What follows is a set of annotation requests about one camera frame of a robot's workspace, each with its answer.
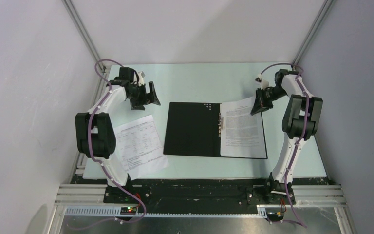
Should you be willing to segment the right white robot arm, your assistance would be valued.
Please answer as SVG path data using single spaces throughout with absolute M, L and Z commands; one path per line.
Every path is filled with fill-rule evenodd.
M 289 98 L 282 119 L 284 142 L 278 162 L 266 181 L 263 197 L 269 203 L 277 203 L 282 197 L 289 196 L 293 181 L 293 169 L 305 143 L 318 130 L 323 99 L 308 91 L 302 76 L 296 71 L 280 69 L 275 73 L 275 85 L 258 75 L 256 98 L 251 115 L 273 108 L 273 102 L 287 96 Z

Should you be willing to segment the metal folder clip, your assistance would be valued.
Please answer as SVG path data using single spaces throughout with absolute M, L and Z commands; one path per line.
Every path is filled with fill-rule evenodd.
M 222 137 L 222 130 L 224 129 L 224 117 L 221 112 L 218 114 L 218 137 Z

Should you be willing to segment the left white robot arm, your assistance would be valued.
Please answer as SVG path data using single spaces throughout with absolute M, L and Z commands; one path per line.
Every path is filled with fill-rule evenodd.
M 130 67 L 120 67 L 119 75 L 107 81 L 106 91 L 95 105 L 75 116 L 77 148 L 104 171 L 109 183 L 117 187 L 115 196 L 123 203 L 134 197 L 134 189 L 126 185 L 128 173 L 122 167 L 116 150 L 116 135 L 111 112 L 128 101 L 132 110 L 146 105 L 160 105 L 154 83 L 145 83 L 144 74 Z

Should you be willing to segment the red and black folder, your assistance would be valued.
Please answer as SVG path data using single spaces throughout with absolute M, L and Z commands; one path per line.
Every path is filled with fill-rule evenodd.
M 164 154 L 222 157 L 218 137 L 221 103 L 171 102 L 165 134 Z

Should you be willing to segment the white table form sheet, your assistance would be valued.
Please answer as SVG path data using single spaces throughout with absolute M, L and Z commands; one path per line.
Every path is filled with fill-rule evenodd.
M 114 128 L 121 165 L 132 180 L 169 166 L 152 115 Z

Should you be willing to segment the printed white paper sheet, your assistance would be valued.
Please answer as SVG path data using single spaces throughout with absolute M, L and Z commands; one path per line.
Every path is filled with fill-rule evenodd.
M 220 148 L 222 157 L 268 158 L 262 115 L 250 114 L 254 102 L 255 97 L 252 96 L 220 105 L 224 117 Z

